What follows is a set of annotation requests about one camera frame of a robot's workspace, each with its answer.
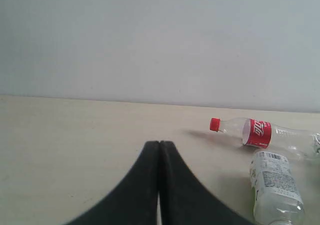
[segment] table surface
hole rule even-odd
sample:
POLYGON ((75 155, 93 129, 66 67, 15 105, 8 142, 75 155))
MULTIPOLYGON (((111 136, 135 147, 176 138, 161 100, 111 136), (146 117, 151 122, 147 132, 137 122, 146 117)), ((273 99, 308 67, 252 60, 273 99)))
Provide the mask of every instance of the table surface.
MULTIPOLYGON (((117 185, 149 140, 174 141, 204 186, 252 221, 254 151, 210 132, 211 117, 320 131, 320 114, 313 113, 1 95, 0 224, 72 220, 117 185)), ((320 165, 292 159, 291 168, 305 224, 319 224, 320 165)))

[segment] black object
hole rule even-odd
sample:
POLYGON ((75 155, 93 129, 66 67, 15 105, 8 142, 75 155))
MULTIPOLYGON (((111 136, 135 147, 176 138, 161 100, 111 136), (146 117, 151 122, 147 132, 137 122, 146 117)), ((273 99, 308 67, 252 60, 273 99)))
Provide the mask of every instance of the black object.
POLYGON ((164 225, 251 225, 193 175, 171 141, 160 143, 159 194, 164 225))
POLYGON ((68 225, 252 225, 214 197, 171 141, 148 141, 123 180, 68 225))
POLYGON ((148 141, 123 180, 68 225, 156 225, 159 142, 148 141))

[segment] bottle label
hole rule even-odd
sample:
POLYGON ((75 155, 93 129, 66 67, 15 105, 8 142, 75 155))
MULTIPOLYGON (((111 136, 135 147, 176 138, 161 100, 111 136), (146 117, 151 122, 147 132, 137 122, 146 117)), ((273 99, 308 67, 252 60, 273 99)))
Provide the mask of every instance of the bottle label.
POLYGON ((282 195, 303 204, 285 156, 268 151, 257 152, 251 163, 250 181, 255 191, 254 205, 264 193, 282 195))
POLYGON ((245 145, 267 148, 271 140, 271 124, 267 121, 250 119, 250 133, 245 145))

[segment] clear water bottle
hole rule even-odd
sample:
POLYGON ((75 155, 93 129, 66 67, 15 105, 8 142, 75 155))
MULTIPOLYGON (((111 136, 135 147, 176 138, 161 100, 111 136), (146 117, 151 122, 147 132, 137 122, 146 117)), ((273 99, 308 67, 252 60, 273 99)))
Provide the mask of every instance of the clear water bottle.
POLYGON ((241 138, 242 144, 258 148, 282 148, 299 158, 320 157, 320 134, 296 130, 251 118, 234 118, 222 121, 212 118, 210 130, 241 138))
POLYGON ((303 224, 304 204, 285 156, 260 149, 251 162, 250 182, 258 224, 303 224))

